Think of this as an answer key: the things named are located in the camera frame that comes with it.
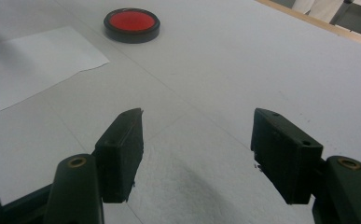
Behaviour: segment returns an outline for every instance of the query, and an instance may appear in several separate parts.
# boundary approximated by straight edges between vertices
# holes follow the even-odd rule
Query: gray surface
[[[294,3],[296,2],[296,0],[271,0],[271,1],[289,8],[293,7]]]
[[[153,11],[160,36],[107,39],[104,16],[121,7]],[[134,107],[145,110],[145,156],[129,203],[106,205],[106,223],[313,223],[310,205],[286,205],[254,167],[256,107],[295,122],[325,158],[361,160],[351,40],[244,0],[0,0],[0,12],[0,41],[70,25],[110,60],[0,112],[3,203],[47,185]]]
[[[339,15],[335,24],[361,34],[361,6],[350,4],[346,11]]]

